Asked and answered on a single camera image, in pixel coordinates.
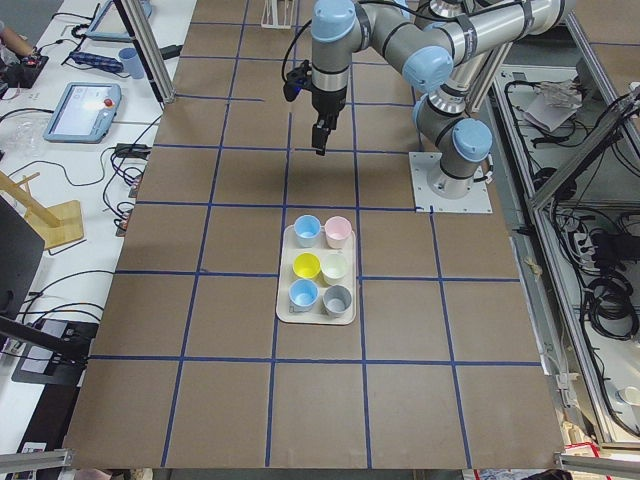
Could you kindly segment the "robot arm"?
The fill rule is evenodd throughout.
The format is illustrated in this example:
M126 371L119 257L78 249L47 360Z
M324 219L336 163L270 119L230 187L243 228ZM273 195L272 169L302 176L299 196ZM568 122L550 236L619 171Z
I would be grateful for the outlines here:
M472 179L490 152L491 132L480 121L439 109L437 94L452 91L447 82L456 68L497 47L550 30L575 5L573 1L502 2L419 26L402 14L396 2L316 2L310 23L312 54L304 65L304 87L311 92L318 113L312 127L313 148L324 154L329 135L337 127L353 54L372 48L423 93L414 122L441 150L444 177Z

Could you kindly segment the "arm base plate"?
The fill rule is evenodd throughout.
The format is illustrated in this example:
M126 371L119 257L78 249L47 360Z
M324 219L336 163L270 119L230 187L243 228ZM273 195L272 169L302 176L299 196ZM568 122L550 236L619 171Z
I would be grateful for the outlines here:
M454 179L441 169L440 152L410 152L415 210L422 213L492 214L489 171L478 164L474 176Z

